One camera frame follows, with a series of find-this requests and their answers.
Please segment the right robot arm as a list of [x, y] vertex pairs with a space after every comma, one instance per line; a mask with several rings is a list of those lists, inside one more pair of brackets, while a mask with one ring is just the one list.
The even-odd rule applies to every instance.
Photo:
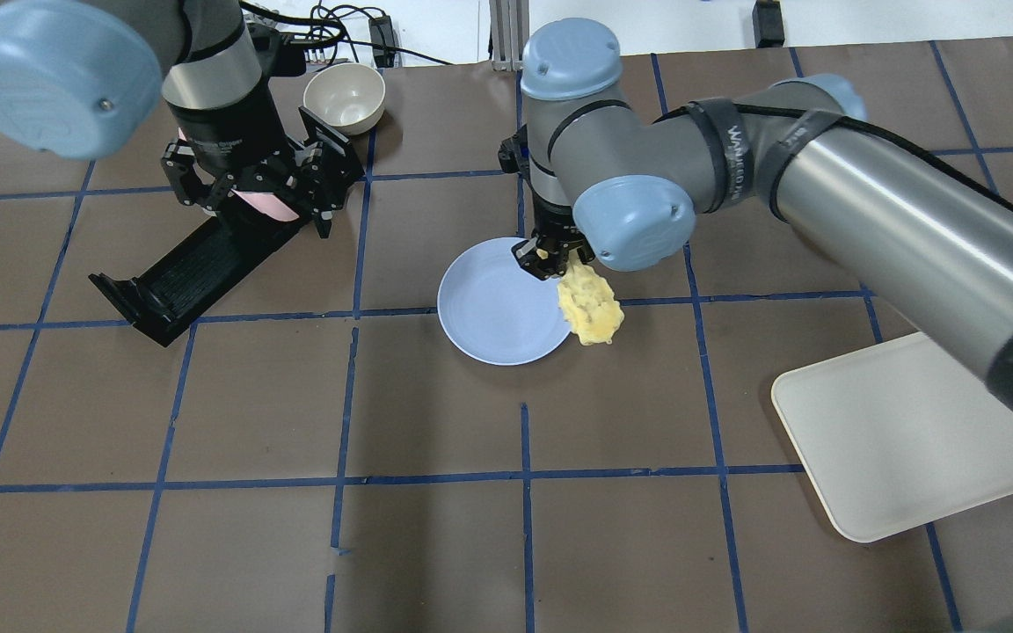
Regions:
[[699, 214], [747, 197], [883, 296], [1013, 412], [1013, 204], [869, 124], [840, 76], [793, 77], [645, 124], [624, 99], [618, 39], [566, 18], [524, 44], [524, 123], [499, 160], [532, 192], [524, 272], [571, 257], [643, 270]]

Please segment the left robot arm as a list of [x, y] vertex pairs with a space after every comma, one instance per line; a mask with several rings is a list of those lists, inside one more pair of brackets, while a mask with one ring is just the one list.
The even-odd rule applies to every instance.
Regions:
[[234, 242], [302, 224], [327, 237], [361, 160], [307, 107], [305, 139], [285, 131], [269, 84], [305, 71], [312, 41], [270, 21], [245, 1], [0, 1], [0, 133], [105, 159], [162, 105], [177, 133], [160, 162], [180, 204]]

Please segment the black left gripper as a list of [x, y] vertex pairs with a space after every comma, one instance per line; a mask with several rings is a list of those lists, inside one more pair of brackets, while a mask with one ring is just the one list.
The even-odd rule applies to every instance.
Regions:
[[345, 207], [363, 164], [353, 145], [309, 145], [270, 155], [210, 156], [179, 134], [161, 156], [174, 196], [216, 216], [226, 201], [240, 201], [275, 221], [306, 219], [321, 239], [329, 239], [334, 214]]

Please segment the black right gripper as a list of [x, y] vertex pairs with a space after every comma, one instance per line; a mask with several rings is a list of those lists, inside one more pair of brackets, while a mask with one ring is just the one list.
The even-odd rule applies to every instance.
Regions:
[[532, 228], [528, 240], [511, 248], [523, 272], [538, 280], [564, 276], [575, 255], [582, 264], [595, 260], [594, 249], [573, 219], [573, 208], [532, 197]]

